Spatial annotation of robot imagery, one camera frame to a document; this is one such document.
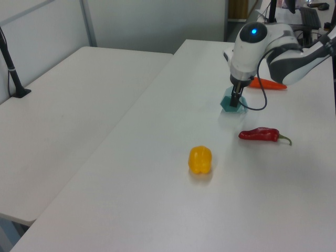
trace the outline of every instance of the black stand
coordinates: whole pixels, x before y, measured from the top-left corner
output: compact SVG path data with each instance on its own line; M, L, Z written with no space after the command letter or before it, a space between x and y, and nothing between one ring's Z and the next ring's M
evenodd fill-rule
M269 6L269 16L268 16L268 22L269 23L275 23L275 10L277 7L277 0L271 0L271 5Z
M7 43L5 41L5 38L3 37L3 34L0 34L0 49L2 52L2 55L4 56L4 59L6 61L7 67L8 67L8 71L11 74L12 80L14 82L15 88L16 88L16 92L15 94L13 94L13 97L16 98L22 98L25 95L27 95L28 93L31 92L31 90L29 89L25 89L19 79L19 76L17 75L17 72L15 70L13 61L11 56L9 55L9 51L8 51L8 47L7 47Z

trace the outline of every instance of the white wall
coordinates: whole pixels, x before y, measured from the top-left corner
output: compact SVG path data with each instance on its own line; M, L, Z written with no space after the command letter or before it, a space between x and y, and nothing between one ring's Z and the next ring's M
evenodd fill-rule
M185 39L223 41L227 2L84 0L99 47L162 53L175 53Z
M23 86L89 45L80 0L52 1L2 30ZM0 103L7 98L7 66L0 54Z

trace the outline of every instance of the teal object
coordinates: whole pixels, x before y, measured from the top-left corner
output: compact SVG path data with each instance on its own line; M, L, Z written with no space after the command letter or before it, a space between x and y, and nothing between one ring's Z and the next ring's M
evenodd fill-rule
M229 87L225 90L225 93L224 93L222 101L220 102L220 105L222 106L224 111L228 113L246 113L247 109L244 108L240 103L238 104L236 108L230 106L232 89L233 87ZM244 104L245 106L247 106L246 99L243 96L240 98L240 102Z

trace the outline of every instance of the red chili pepper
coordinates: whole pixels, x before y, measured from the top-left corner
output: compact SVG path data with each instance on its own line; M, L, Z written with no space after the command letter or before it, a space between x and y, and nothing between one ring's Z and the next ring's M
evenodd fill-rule
M289 141L289 145L292 145L292 141L289 138L280 135L277 129L265 127L260 127L249 131L242 131L239 134L239 138L244 140L262 140L273 142L277 142L278 139L287 139Z

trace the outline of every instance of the black cable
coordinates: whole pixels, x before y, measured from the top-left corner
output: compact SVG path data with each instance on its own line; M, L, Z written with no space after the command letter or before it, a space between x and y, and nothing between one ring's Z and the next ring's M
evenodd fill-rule
M254 111L260 111L260 110L263 110L266 106L267 106L267 97L266 97L266 93L265 93L265 90L264 90L264 87L263 87L263 84L261 83L261 79L260 79L260 76L259 76L259 67L260 67L260 64L262 62L262 60L271 52L271 51L274 51L275 49L277 49L278 47L275 47L275 48L272 48L270 50L268 50L263 56L262 58L260 59L259 63L258 63L258 67L257 67L257 77L258 77L258 80L259 80L259 84L260 84L260 87L261 87L261 90L264 94L264 98L265 98L265 105L260 108L260 109L254 109L254 108L250 108L246 105L244 105L240 100L238 100L239 104L242 105L244 108L246 109L249 109L249 110L254 110Z
M261 16L263 16L264 15L264 13L267 11L267 9L268 9L268 7L271 5L271 3L269 3L268 5L267 5L267 8L264 10L264 12L262 13L262 14L259 14L259 16L257 17L257 20L261 17Z
M7 46L7 40L6 40L4 32L1 29L1 26L0 26L0 33L1 33L1 36L4 38L5 44ZM8 89L8 95L9 95L9 97L12 97L12 95L10 94L11 91L9 90L9 70L8 70L8 77L7 77L7 89Z
M12 95L10 94L10 90L9 90L9 70L8 70L8 78L7 78L7 89L8 89L8 95L9 97L12 97Z
M4 32L2 31L2 29L1 29L1 26L0 26L0 32L1 32L1 36L4 38L4 40L5 40L5 44L7 45L7 40L6 40L6 37L5 37L5 34L4 34Z
M320 38L322 36L322 34L320 34L320 33L312 33L312 34L317 34L318 35L317 38Z
M299 36L297 36L296 37L296 39L299 39L299 37L301 36L303 34L303 32L301 32L300 34L299 34ZM312 34L317 34L318 35L318 39L322 36L322 34L320 34L320 33L312 33Z
M268 11L268 8L271 6L271 2L269 3L269 5L267 6L266 8L266 13L265 13L265 17L264 17L264 23L266 23L266 20L268 20L267 18L267 11Z
M301 32L301 33L299 34L299 36L296 37L296 39L299 39L299 37L300 37L302 34L303 34L303 32Z

